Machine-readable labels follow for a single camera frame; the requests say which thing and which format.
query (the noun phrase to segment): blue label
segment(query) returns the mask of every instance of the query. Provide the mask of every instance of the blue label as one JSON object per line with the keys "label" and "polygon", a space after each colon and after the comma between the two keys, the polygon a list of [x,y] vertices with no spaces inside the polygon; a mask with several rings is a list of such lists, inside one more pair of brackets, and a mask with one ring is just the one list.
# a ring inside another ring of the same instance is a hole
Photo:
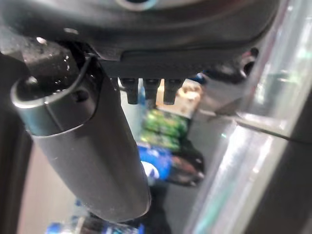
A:
{"label": "blue label", "polygon": [[144,234],[144,226],[141,224],[139,228],[127,225],[109,224],[101,234]]}
{"label": "blue label", "polygon": [[137,148],[146,175],[155,179],[167,179],[172,164],[171,152],[148,144],[140,144]]}

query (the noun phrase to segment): metal ring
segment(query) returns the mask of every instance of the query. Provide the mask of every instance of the metal ring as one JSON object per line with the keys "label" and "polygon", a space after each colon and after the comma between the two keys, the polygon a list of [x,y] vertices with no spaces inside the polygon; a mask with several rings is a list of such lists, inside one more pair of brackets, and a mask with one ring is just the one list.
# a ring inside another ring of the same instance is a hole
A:
{"label": "metal ring", "polygon": [[145,11],[152,8],[157,0],[147,0],[146,2],[135,3],[128,0],[115,0],[120,6],[131,11]]}

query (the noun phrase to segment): black plastic casing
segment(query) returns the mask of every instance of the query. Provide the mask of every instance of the black plastic casing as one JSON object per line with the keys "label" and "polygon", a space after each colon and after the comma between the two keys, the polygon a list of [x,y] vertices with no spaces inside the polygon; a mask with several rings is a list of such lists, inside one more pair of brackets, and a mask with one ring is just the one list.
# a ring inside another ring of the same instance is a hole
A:
{"label": "black plastic casing", "polygon": [[[92,67],[93,71],[101,70],[93,58],[87,60],[76,80],[78,82],[75,81],[68,89],[54,94],[59,98],[54,98],[51,103],[46,101],[40,106],[27,106],[25,102],[23,105],[23,101],[19,99],[22,90],[16,88],[18,83],[12,88],[11,99],[34,142],[84,205],[102,219],[126,221],[148,211],[151,199],[147,179],[117,92],[104,73],[104,78],[97,83],[100,85],[98,94],[96,89],[88,89],[85,81],[87,78],[81,78],[82,74],[93,74],[96,78],[99,75],[97,72],[88,73],[88,67]],[[82,89],[88,93],[87,99],[71,96]],[[68,103],[71,98],[78,100],[77,105],[80,107],[75,107],[74,103],[70,106]],[[70,122],[59,126],[61,120],[65,122],[70,118],[72,126],[69,125]],[[45,120],[55,121],[56,127],[46,128],[45,131],[42,129]],[[40,126],[29,128],[30,122]]]}

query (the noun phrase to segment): screw hole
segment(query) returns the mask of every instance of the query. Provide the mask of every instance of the screw hole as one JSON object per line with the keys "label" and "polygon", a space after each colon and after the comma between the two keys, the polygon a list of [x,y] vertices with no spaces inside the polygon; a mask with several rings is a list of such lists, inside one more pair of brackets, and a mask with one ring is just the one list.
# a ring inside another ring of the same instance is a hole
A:
{"label": "screw hole", "polygon": [[72,94],[75,102],[83,102],[89,98],[89,94],[84,90],[78,90]]}

